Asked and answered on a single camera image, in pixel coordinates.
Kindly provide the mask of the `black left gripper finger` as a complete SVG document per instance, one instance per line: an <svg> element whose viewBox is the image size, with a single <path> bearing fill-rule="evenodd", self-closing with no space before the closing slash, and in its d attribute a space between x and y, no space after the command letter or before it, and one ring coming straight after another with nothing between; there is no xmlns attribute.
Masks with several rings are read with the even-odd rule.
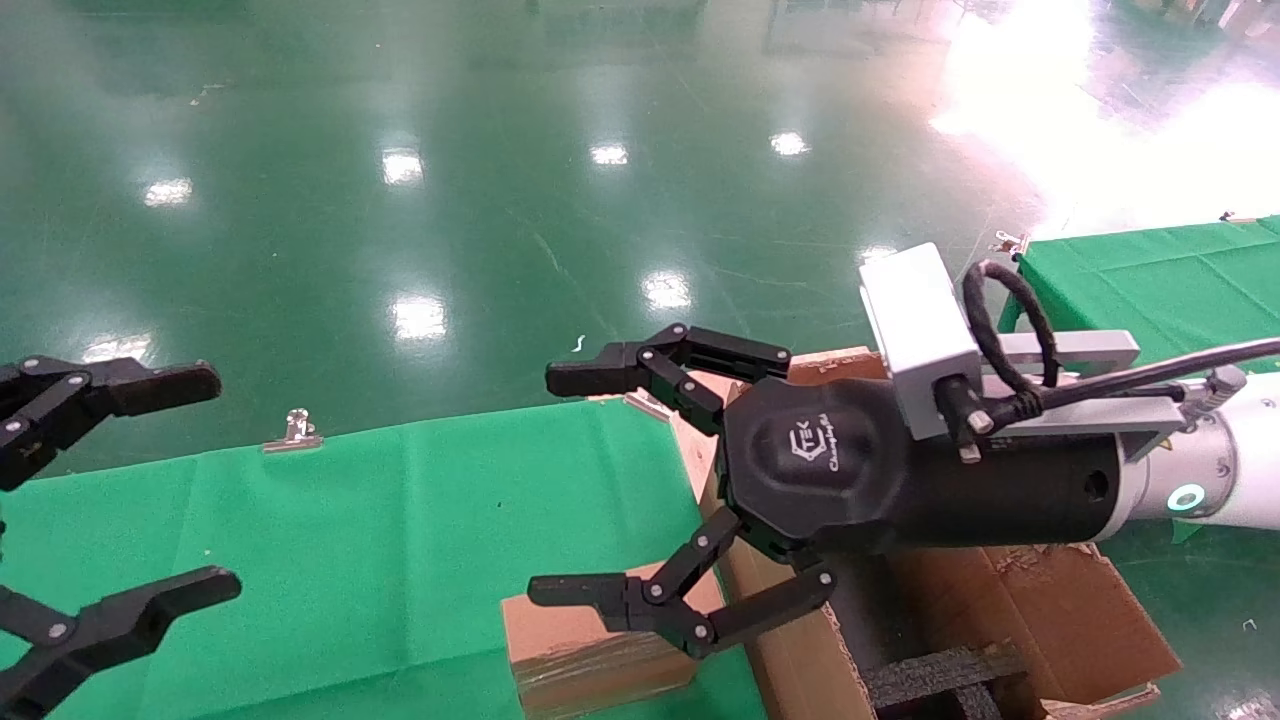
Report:
<svg viewBox="0 0 1280 720"><path fill-rule="evenodd" d="M159 369L134 357L69 363L26 357L1 368L1 488L14 491L111 416L141 416L214 400L207 363Z"/></svg>
<svg viewBox="0 0 1280 720"><path fill-rule="evenodd" d="M29 646L3 669L3 717L45 719L93 675L155 653L178 618L230 602L242 589L232 570L205 566L68 615L3 587L3 633Z"/></svg>

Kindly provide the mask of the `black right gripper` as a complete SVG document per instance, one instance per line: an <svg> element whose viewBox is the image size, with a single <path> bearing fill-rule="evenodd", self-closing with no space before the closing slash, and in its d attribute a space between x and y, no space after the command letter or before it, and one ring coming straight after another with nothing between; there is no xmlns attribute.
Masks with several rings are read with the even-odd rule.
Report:
<svg viewBox="0 0 1280 720"><path fill-rule="evenodd" d="M769 556L1070 544L1101 536L1114 515L1112 436L983 439L979 460L965 462L947 436L913 437L887 380L796 386L777 379L790 363L785 347L677 323L590 360L548 364L556 397L645 389L704 436L721 433L719 488L736 512L717 509L648 579L534 577L529 600L590 607L608 632L653 633L705 659L817 611L837 584L814 560L736 603L696 610L689 593L741 534ZM754 386L724 410L691 370Z"/></svg>

